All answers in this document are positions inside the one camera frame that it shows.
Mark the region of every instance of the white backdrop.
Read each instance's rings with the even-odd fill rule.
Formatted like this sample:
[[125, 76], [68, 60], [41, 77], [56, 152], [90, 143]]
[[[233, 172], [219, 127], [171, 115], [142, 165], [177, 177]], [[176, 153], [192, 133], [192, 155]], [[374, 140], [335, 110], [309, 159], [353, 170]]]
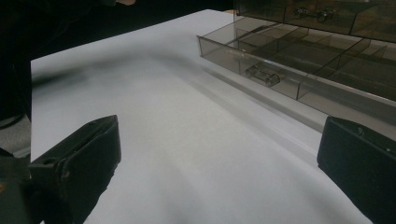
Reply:
[[371, 223], [317, 167], [321, 133], [276, 106], [325, 115], [199, 57], [196, 36], [232, 21], [205, 10], [33, 61], [33, 159], [119, 117], [122, 162], [87, 223]]

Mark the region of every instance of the clear plastic box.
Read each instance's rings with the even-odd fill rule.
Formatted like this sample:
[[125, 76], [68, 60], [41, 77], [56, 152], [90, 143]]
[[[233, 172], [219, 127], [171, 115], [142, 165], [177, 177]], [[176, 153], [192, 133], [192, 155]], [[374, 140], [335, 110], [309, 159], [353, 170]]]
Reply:
[[[396, 39], [396, 32], [382, 29], [396, 27], [396, 20], [376, 20], [375, 32], [370, 26], [357, 28], [359, 22], [376, 15], [367, 10], [384, 10], [381, 4], [388, 1], [268, 1], [263, 7], [257, 5], [262, 1], [235, 3], [238, 13], [249, 17], [235, 15], [234, 23], [199, 36], [203, 58], [329, 115], [396, 139], [396, 44], [389, 42]], [[351, 13], [352, 25], [288, 20], [288, 7], [314, 3], [341, 7], [345, 15]], [[352, 5], [360, 7], [351, 10]], [[334, 27], [348, 27], [348, 32]]]

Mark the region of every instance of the tabletop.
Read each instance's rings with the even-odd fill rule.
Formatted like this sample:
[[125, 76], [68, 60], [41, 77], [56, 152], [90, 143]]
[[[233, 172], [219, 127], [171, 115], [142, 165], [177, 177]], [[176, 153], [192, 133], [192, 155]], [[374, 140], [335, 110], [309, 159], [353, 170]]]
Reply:
[[324, 114], [199, 56], [232, 21], [204, 10], [32, 62], [32, 160], [118, 115], [122, 161], [86, 223], [371, 223], [318, 168]]

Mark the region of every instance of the plastic compartment box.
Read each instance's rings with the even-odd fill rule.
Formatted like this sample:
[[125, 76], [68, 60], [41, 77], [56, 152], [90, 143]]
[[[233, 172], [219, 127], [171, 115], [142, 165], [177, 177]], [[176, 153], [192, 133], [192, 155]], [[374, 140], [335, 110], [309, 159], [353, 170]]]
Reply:
[[[396, 139], [396, 3], [235, 0], [235, 8], [234, 23], [198, 37], [203, 58]], [[321, 8], [331, 17], [318, 18]]]

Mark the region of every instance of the dark background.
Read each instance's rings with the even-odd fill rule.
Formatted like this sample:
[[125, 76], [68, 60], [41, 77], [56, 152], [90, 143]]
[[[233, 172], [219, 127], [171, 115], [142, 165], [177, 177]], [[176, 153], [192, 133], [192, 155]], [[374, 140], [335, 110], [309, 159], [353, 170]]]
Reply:
[[41, 49], [34, 58], [70, 49], [114, 35], [169, 21], [204, 9], [224, 11], [233, 0], [136, 0], [132, 6], [99, 6], [72, 23], [61, 36]]

